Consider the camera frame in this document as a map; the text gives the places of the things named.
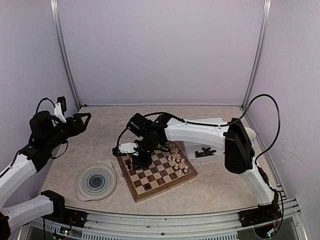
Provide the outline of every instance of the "white wall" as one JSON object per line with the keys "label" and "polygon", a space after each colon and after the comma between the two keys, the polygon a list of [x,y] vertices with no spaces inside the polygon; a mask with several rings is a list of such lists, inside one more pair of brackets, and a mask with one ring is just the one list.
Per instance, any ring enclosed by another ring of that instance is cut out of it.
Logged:
{"label": "white wall", "polygon": [[[29,120],[39,100],[67,98],[67,114],[75,105],[67,84],[50,1],[3,0],[0,3],[0,171],[17,150],[28,144]],[[50,103],[41,110],[52,111]],[[27,180],[7,206],[35,197],[49,165]]]}
{"label": "white wall", "polygon": [[[312,240],[320,236],[320,2],[273,0],[252,97],[278,101],[282,129],[271,149],[288,197],[296,197]],[[277,129],[270,100],[257,100],[249,116],[268,146]]]}
{"label": "white wall", "polygon": [[263,0],[60,0],[82,104],[241,105]]}

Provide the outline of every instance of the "wooden chessboard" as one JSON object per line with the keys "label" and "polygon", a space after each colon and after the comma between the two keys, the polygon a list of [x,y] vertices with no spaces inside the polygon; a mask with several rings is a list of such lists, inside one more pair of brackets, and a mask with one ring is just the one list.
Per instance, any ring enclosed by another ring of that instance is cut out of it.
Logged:
{"label": "wooden chessboard", "polygon": [[144,167],[138,170],[129,170],[125,164],[125,160],[130,159],[130,156],[117,157],[123,177],[129,187],[131,195],[136,203],[159,195],[169,189],[179,186],[197,176],[197,171],[188,161],[187,157],[178,148],[181,159],[185,159],[185,165],[188,166],[188,172],[185,173],[182,169],[182,175],[178,175],[181,169],[175,169],[171,161],[168,161],[169,152],[161,152],[156,150],[152,153],[152,164],[149,167]]}

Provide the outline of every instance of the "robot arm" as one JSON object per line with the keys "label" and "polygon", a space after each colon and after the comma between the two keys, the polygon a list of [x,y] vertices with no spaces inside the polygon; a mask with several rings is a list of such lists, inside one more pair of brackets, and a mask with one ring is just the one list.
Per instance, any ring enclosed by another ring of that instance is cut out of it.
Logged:
{"label": "robot arm", "polygon": [[151,153],[158,145],[164,145],[167,141],[213,146],[224,150],[225,168],[242,177],[256,197],[259,211],[251,214],[251,217],[247,215],[245,217],[257,219],[257,215],[261,215],[261,218],[266,220],[268,217],[262,212],[272,213],[271,220],[274,220],[275,216],[281,217],[279,194],[270,188],[267,174],[259,164],[255,163],[255,151],[251,140],[237,118],[233,118],[229,124],[226,122],[208,124],[199,121],[193,121],[191,124],[170,114],[161,114],[155,121],[151,121],[136,113],[126,127],[137,137],[142,137],[142,140],[121,144],[113,149],[113,154],[118,156],[131,153],[133,168],[149,166],[152,163]]}
{"label": "robot arm", "polygon": [[54,116],[49,111],[37,112],[30,120],[31,136],[28,145],[19,150],[13,162],[0,173],[0,240],[8,239],[14,230],[38,217],[52,213],[57,217],[65,217],[64,198],[49,190],[21,204],[3,206],[22,183],[53,158],[55,148],[87,129],[90,113],[76,113],[65,118],[66,110],[66,99],[59,97],[54,106]]}

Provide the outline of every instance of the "marble tabletop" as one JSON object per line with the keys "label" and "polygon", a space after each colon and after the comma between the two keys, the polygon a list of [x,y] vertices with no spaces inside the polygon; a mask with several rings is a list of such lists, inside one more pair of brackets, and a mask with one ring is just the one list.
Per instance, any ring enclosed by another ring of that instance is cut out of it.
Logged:
{"label": "marble tabletop", "polygon": [[[135,114],[168,112],[185,119],[223,118],[229,121],[239,117],[238,107],[230,106],[98,106],[83,107],[81,113],[91,113],[92,118],[87,130],[79,136],[69,139],[66,153],[54,160],[43,184],[42,191],[52,190],[64,196],[69,207],[107,213],[138,215],[189,215],[216,213],[237,210],[257,205],[256,198],[240,176],[228,172],[224,159],[194,163],[198,176],[180,186],[160,195],[135,203],[117,159],[112,155],[117,138],[128,120]],[[243,125],[249,127],[243,119]],[[137,137],[127,131],[122,143],[133,142]],[[257,141],[254,141],[256,154],[261,153]],[[116,173],[114,192],[105,199],[80,201],[76,190],[79,171],[93,163],[111,161]],[[259,163],[268,174],[270,183],[275,185],[273,176],[265,158]]]}

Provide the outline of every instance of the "metal frame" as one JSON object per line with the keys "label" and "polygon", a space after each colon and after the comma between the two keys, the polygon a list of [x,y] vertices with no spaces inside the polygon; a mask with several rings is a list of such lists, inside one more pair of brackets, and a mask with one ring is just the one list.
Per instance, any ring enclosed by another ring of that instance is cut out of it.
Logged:
{"label": "metal frame", "polygon": [[263,47],[265,43],[265,38],[266,38],[266,33],[267,33],[267,27],[268,27],[268,22],[269,22],[269,15],[270,15],[270,9],[271,9],[271,0],[264,0],[264,8],[263,8],[263,14],[262,14],[262,22],[261,22],[261,27],[260,27],[260,34],[259,34],[259,40],[258,40],[258,46],[256,48],[255,52],[255,57],[254,57],[254,62],[250,74],[250,80],[248,84],[248,88],[246,90],[244,100],[242,103],[242,107],[244,109],[247,108],[249,104],[249,100],[252,94],[252,91],[254,89],[254,85],[256,82],[256,77],[258,73],[258,68],[263,52]]}
{"label": "metal frame", "polygon": [[[252,228],[241,227],[238,210],[192,214],[192,215],[133,215],[121,213],[107,213],[99,211],[85,210],[87,220],[84,228],[72,227],[74,236],[69,236],[72,239],[228,239],[223,236],[236,236],[237,231],[242,231]],[[284,218],[295,218],[295,221],[300,221],[300,209],[295,198],[284,200]],[[66,225],[46,220],[46,230],[54,233],[60,231],[61,227]],[[43,228],[43,220],[41,218],[33,221],[31,226]],[[307,240],[304,237],[303,225],[299,230],[300,240]]]}
{"label": "metal frame", "polygon": [[56,35],[58,38],[58,43],[59,43],[59,48],[60,48],[60,53],[63,61],[63,66],[65,70],[65,74],[68,80],[69,88],[72,94],[72,98],[75,104],[75,108],[77,111],[80,110],[81,108],[81,102],[79,99],[79,94],[77,92],[77,88],[75,85],[75,81],[71,72],[69,60],[68,60],[68,55],[66,51],[66,46],[65,46],[65,41],[64,41],[64,35],[62,31],[62,25],[61,25],[61,20],[60,20],[60,14],[59,14],[59,5],[58,5],[58,0],[50,0],[51,3],[51,11],[52,11],[52,16],[53,16],[53,22],[56,30]]}

